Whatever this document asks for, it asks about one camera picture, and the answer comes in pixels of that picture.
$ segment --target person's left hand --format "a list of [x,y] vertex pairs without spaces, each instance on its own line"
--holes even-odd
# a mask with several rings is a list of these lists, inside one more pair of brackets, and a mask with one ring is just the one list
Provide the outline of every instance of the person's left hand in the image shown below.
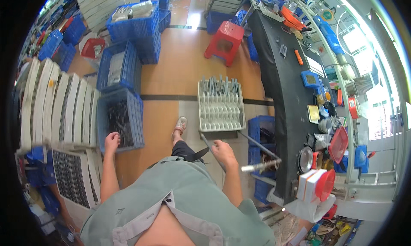
[[118,132],[110,133],[104,142],[104,147],[106,148],[106,153],[114,154],[117,150],[117,147],[120,145],[120,136]]

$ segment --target workbench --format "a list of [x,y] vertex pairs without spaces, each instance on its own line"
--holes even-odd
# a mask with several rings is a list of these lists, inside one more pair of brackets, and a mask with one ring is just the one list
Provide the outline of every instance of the workbench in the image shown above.
[[[318,125],[310,123],[307,111],[307,105],[314,104],[314,90],[304,86],[301,72],[309,70],[306,56],[323,63],[319,55],[302,48],[294,34],[283,31],[281,27],[287,28],[283,23],[264,16],[261,11],[255,10],[247,22],[259,57],[265,96],[274,99],[275,142],[277,155],[282,159],[276,171],[274,195],[278,198],[276,203],[284,206],[295,199],[298,154],[307,134],[320,133]],[[280,56],[281,44],[288,48],[285,58]],[[299,51],[303,65],[298,63],[294,49]],[[331,92],[328,79],[320,78]]]

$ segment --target white box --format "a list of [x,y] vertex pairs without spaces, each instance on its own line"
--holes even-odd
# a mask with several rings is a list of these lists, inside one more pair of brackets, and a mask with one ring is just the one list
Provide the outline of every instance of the white box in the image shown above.
[[305,185],[305,195],[303,201],[311,203],[318,199],[318,197],[315,195],[315,188],[320,177],[326,172],[326,169],[320,169],[314,175],[308,178]]
[[297,191],[297,198],[304,200],[305,195],[305,186],[307,179],[314,175],[317,172],[316,169],[311,169],[307,173],[304,173],[298,177],[298,191]]

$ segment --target white tray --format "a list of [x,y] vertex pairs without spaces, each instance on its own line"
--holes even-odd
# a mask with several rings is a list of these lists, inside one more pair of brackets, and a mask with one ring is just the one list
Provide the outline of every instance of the white tray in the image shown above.
[[228,94],[209,96],[204,92],[202,80],[198,82],[198,120],[201,132],[245,129],[243,94],[239,83],[238,91],[240,96],[232,93],[231,90]]

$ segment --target red plastic stool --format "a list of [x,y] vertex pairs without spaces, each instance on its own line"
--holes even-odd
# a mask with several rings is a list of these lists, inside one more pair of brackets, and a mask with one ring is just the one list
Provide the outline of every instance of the red plastic stool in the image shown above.
[[[244,28],[231,23],[229,21],[224,21],[218,28],[217,33],[211,39],[206,51],[204,52],[204,57],[207,59],[211,58],[212,55],[216,55],[226,60],[226,66],[230,67],[233,64],[233,59],[235,53],[237,52],[241,41],[243,40]],[[229,52],[223,52],[217,49],[218,41],[226,40],[233,44]]]

